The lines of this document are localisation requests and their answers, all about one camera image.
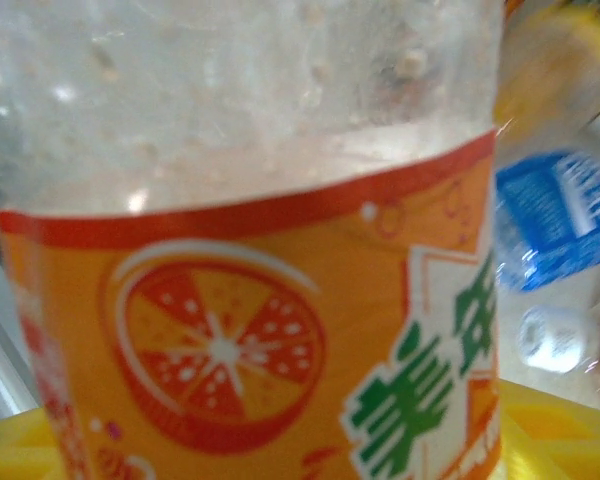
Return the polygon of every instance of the bottle cap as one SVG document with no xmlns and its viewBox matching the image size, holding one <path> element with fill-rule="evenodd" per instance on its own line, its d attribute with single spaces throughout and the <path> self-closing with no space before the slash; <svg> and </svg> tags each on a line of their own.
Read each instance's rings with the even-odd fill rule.
<svg viewBox="0 0 600 480">
<path fill-rule="evenodd" d="M 599 342 L 595 320 L 566 308 L 545 306 L 523 315 L 517 340 L 523 363 L 556 373 L 576 368 Z"/>
</svg>

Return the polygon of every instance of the orange slice illustration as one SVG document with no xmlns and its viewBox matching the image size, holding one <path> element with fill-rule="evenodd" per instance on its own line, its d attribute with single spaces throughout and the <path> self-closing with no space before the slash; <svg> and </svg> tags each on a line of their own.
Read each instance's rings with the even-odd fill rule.
<svg viewBox="0 0 600 480">
<path fill-rule="evenodd" d="M 261 446 L 302 412 L 324 337 L 279 280 L 225 261 L 151 269 L 123 294 L 119 351 L 138 406 L 164 434 L 209 453 Z"/>
</svg>

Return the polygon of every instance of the yellow surface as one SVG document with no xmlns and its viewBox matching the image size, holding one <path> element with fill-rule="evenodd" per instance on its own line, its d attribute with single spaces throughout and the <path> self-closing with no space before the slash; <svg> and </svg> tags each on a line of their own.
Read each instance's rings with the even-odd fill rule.
<svg viewBox="0 0 600 480">
<path fill-rule="evenodd" d="M 600 411 L 501 382 L 512 480 L 600 480 Z M 0 480 L 64 480 L 41 410 L 0 422 Z"/>
</svg>

